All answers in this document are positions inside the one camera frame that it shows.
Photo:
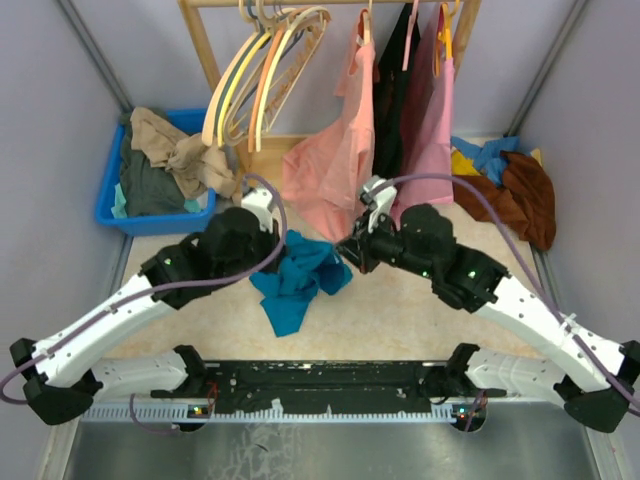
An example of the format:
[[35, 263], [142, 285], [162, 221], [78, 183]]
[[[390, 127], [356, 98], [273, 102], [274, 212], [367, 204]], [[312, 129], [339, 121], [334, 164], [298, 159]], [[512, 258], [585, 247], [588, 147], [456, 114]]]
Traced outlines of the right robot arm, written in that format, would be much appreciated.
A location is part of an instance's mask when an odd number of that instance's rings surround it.
[[638, 342], [617, 343], [554, 314], [500, 262], [458, 243], [452, 222], [434, 207], [413, 206], [398, 223], [368, 211], [337, 250], [362, 273], [384, 263], [430, 280], [444, 304], [499, 324], [541, 355], [461, 344], [447, 363], [454, 393], [503, 390], [536, 397], [602, 433], [614, 432], [628, 413], [639, 377]]

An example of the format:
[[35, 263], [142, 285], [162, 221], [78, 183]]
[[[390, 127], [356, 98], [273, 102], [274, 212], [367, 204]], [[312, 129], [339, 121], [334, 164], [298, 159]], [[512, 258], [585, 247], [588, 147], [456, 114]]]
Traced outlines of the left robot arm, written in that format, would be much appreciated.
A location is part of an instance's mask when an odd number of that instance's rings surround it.
[[115, 294], [71, 326], [40, 341], [17, 340], [10, 352], [25, 379], [23, 403], [55, 426], [80, 417], [99, 399], [201, 394], [208, 371], [192, 346], [128, 360], [105, 355], [152, 321], [276, 266], [285, 234], [284, 218], [232, 207], [214, 216], [204, 231], [159, 250]]

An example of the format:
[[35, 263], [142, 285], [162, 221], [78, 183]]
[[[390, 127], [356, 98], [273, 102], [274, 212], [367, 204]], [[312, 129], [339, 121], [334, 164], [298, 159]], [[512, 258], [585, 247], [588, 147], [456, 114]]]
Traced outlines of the teal blue t shirt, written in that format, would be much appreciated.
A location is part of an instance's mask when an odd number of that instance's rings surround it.
[[249, 277], [263, 295], [261, 306], [277, 337], [300, 330], [307, 310], [318, 295], [335, 295], [353, 274], [328, 242], [311, 240], [289, 230], [286, 254], [275, 273], [258, 272]]

